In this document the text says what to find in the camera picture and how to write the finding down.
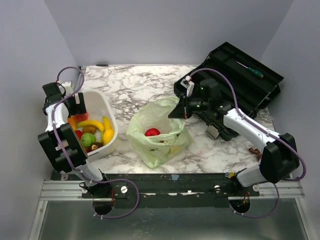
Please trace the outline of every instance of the red apple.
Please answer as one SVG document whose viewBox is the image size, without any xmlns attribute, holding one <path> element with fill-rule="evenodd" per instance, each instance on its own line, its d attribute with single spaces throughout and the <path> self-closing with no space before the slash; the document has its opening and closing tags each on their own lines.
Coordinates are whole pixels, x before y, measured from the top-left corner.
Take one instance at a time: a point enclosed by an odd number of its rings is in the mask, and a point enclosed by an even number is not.
<svg viewBox="0 0 320 240">
<path fill-rule="evenodd" d="M 160 131 L 156 128 L 148 129 L 145 134 L 147 137 L 160 135 Z"/>
</svg>

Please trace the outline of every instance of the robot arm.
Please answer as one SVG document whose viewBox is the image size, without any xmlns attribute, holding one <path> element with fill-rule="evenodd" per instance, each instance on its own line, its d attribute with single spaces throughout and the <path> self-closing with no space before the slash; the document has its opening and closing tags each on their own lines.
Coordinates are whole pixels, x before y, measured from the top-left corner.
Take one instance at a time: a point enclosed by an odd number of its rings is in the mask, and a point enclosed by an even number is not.
<svg viewBox="0 0 320 240">
<path fill-rule="evenodd" d="M 192 83 L 182 81 L 181 85 L 189 89 Z M 260 164 L 246 168 L 231 177 L 237 188 L 249 187 L 261 182 L 275 184 L 299 167 L 298 157 L 270 135 L 278 136 L 294 150 L 297 150 L 293 136 L 288 133 L 280 135 L 271 131 L 246 116 L 239 109 L 241 116 L 232 103 L 222 100 L 219 84 L 214 79 L 201 81 L 199 89 L 201 97 L 192 97 L 192 91 L 191 93 L 189 91 L 188 95 L 182 94 L 179 103 L 168 117 L 186 119 L 190 118 L 193 113 L 207 112 L 211 116 L 207 133 L 212 137 L 216 138 L 219 135 L 219 125 L 223 125 L 242 135 L 259 149 L 262 153 Z M 265 130 L 267 134 L 254 126 Z"/>
<path fill-rule="evenodd" d="M 293 136 L 288 133 L 280 135 L 279 133 L 260 125 L 248 116 L 245 117 L 247 120 L 249 119 L 252 123 L 255 123 L 255 125 L 266 130 L 268 134 L 265 134 L 249 124 L 238 114 L 235 108 L 228 111 L 227 114 L 223 116 L 223 124 L 227 128 L 230 128 L 245 137 L 262 153 L 260 164 L 246 168 L 235 176 L 236 180 L 243 187 L 249 187 L 262 182 L 271 182 L 275 184 L 299 167 L 299 159 L 291 154 L 290 150 L 283 144 L 270 137 L 269 134 L 279 136 L 287 144 L 293 147 L 293 149 L 297 150 Z"/>
<path fill-rule="evenodd" d="M 79 142 L 76 133 L 68 123 L 69 116 L 86 114 L 87 110 L 83 93 L 80 92 L 77 93 L 77 95 L 70 97 L 65 104 L 60 104 L 54 111 L 54 124 L 56 125 L 58 135 L 62 140 L 62 144 L 75 166 L 75 169 L 78 170 L 73 171 L 68 164 L 66 156 L 61 150 L 61 146 L 59 146 L 57 142 L 57 138 L 53 131 L 52 119 L 50 117 L 55 104 L 63 98 L 62 90 L 56 82 L 48 83 L 42 88 L 46 94 L 43 112 L 48 116 L 48 125 L 45 132 L 38 136 L 38 141 L 45 154 L 56 171 L 64 171 L 65 173 L 77 175 L 79 178 L 84 180 L 87 187 L 96 185 L 96 183 L 86 180 L 84 176 L 87 179 L 102 181 L 104 179 L 104 175 L 99 169 L 93 167 L 91 163 L 88 162 L 86 150 Z"/>
</svg>

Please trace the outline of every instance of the brown fruit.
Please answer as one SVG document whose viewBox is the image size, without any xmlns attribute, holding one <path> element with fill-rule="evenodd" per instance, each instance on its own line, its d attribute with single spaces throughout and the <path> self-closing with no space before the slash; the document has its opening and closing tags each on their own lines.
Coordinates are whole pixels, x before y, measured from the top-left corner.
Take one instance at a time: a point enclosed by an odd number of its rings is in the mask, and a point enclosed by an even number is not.
<svg viewBox="0 0 320 240">
<path fill-rule="evenodd" d="M 97 128 L 95 126 L 84 126 L 82 129 L 82 133 L 89 133 L 89 134 L 95 134 L 97 131 Z"/>
</svg>

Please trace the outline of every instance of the yellow banana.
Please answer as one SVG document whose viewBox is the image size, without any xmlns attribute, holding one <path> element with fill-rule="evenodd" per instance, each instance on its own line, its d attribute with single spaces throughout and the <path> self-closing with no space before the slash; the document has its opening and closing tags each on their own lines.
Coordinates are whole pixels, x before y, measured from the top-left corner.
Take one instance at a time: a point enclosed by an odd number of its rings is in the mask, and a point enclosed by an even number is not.
<svg viewBox="0 0 320 240">
<path fill-rule="evenodd" d="M 104 131 L 105 131 L 105 127 L 104 125 L 96 120 L 85 120 L 85 121 L 81 121 L 77 124 L 77 127 L 85 127 L 85 126 L 95 126 L 97 129 L 99 129 L 99 131 L 101 132 L 101 136 L 103 136 Z"/>
<path fill-rule="evenodd" d="M 109 119 L 106 116 L 102 117 L 102 121 L 103 121 L 103 125 L 104 125 L 104 130 L 112 128 L 111 127 L 111 123 L 110 123 Z"/>
<path fill-rule="evenodd" d="M 103 145 L 107 145 L 111 139 L 114 137 L 115 134 L 115 130 L 113 130 L 112 128 L 108 128 L 105 130 L 104 134 L 103 134 Z"/>
</svg>

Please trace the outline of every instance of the red fruit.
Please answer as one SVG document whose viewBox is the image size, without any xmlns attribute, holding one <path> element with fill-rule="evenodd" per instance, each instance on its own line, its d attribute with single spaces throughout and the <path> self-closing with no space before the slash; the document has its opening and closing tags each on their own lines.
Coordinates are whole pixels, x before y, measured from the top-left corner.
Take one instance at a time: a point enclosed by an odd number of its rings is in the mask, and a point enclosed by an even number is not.
<svg viewBox="0 0 320 240">
<path fill-rule="evenodd" d="M 75 120 L 78 123 L 85 121 L 85 120 L 88 120 L 88 117 L 89 117 L 89 113 L 87 113 L 87 112 L 72 116 L 73 120 Z"/>
<path fill-rule="evenodd" d="M 96 150 L 96 149 L 98 149 L 98 148 L 101 148 L 101 147 L 103 147 L 103 146 L 104 146 L 104 144 L 103 144 L 102 142 L 94 142 L 94 143 L 92 143 L 92 144 L 90 145 L 89 150 L 90 150 L 90 152 L 91 152 L 91 151 L 94 151 L 94 150 Z"/>
<path fill-rule="evenodd" d="M 74 132 L 75 132 L 75 134 L 78 136 L 78 138 L 81 139 L 81 136 L 82 136 L 82 134 L 83 134 L 82 131 L 80 131 L 80 130 L 75 130 Z"/>
<path fill-rule="evenodd" d="M 146 135 L 147 137 L 150 137 L 150 136 L 157 136 L 157 135 L 160 135 L 160 131 L 156 128 L 150 128 L 148 129 L 144 135 Z"/>
</svg>

